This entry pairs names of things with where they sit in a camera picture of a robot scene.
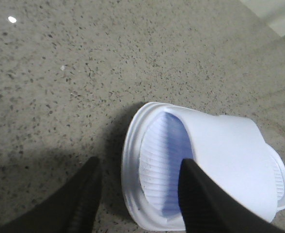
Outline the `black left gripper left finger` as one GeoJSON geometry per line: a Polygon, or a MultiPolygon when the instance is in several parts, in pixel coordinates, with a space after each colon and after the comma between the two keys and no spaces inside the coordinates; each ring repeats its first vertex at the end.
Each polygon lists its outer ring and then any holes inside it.
{"type": "Polygon", "coordinates": [[[102,192],[100,160],[91,157],[53,195],[0,226],[0,233],[90,233],[102,192]]]}

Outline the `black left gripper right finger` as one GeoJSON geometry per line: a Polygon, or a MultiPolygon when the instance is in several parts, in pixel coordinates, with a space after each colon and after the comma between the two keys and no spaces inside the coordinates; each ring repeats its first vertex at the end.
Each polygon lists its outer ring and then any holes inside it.
{"type": "Polygon", "coordinates": [[[183,159],[178,204],[188,233],[282,233],[222,190],[192,160],[183,159]]]}

